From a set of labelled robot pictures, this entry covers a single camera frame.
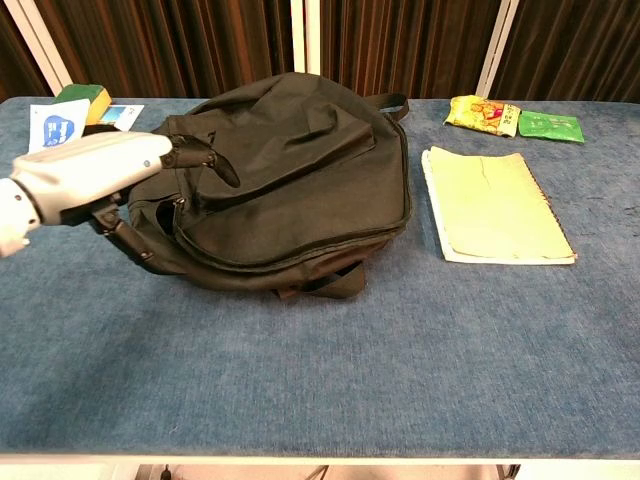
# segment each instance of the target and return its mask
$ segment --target yellow snack bag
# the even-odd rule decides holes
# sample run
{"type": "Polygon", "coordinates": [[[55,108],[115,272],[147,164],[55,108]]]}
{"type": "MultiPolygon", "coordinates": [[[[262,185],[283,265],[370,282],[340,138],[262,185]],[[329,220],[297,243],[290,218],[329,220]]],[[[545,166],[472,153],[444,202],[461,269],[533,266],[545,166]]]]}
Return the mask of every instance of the yellow snack bag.
{"type": "Polygon", "coordinates": [[[453,97],[444,123],[480,130],[494,135],[516,136],[520,109],[476,95],[453,97]]]}

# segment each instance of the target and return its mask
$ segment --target white robotic arm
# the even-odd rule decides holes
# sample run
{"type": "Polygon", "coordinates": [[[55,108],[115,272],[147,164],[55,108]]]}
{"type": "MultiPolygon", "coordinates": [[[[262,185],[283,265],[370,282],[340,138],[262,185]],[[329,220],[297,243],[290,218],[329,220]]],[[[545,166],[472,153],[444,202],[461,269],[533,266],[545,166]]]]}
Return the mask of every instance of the white robotic arm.
{"type": "Polygon", "coordinates": [[[16,158],[0,179],[0,258],[28,245],[38,226],[72,224],[70,213],[159,172],[171,149],[162,135],[109,132],[16,158]]]}

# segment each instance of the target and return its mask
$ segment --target brown curtain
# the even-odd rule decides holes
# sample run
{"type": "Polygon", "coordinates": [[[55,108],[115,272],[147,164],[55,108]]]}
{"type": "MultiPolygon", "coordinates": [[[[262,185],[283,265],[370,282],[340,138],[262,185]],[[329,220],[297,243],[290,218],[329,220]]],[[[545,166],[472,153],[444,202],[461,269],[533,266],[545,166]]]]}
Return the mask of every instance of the brown curtain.
{"type": "Polygon", "coordinates": [[[500,0],[326,0],[322,73],[361,95],[473,93],[500,0]]]}
{"type": "Polygon", "coordinates": [[[36,0],[77,83],[212,97],[293,70],[289,0],[36,0]]]}
{"type": "Polygon", "coordinates": [[[9,10],[0,2],[0,102],[21,95],[49,96],[51,90],[9,10]]]}
{"type": "Polygon", "coordinates": [[[492,96],[640,102],[640,1],[520,0],[492,96]]]}

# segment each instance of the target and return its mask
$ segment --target yellow notebook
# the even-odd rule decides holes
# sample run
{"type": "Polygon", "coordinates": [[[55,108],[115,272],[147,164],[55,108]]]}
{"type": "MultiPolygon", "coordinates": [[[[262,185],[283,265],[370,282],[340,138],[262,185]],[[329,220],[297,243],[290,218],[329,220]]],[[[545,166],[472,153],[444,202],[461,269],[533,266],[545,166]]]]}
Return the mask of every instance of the yellow notebook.
{"type": "Polygon", "coordinates": [[[452,262],[554,265],[575,262],[549,202],[519,153],[422,154],[444,258],[452,262]]]}

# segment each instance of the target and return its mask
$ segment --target blue tablecloth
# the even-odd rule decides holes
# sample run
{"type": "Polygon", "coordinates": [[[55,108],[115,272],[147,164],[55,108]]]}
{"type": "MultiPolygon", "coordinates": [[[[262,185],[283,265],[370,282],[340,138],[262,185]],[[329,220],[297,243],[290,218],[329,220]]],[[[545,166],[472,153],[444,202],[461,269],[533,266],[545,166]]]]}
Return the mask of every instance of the blue tablecloth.
{"type": "MultiPolygon", "coordinates": [[[[34,100],[0,106],[0,177],[34,100]]],[[[199,103],[123,102],[147,105],[138,130],[199,103]]],[[[640,107],[519,104],[578,116],[586,143],[443,126],[447,101],[412,101],[413,217],[352,300],[206,291],[86,225],[33,232],[0,261],[0,452],[640,458],[640,107]],[[577,264],[445,262],[432,145],[521,152],[577,264]]]]}

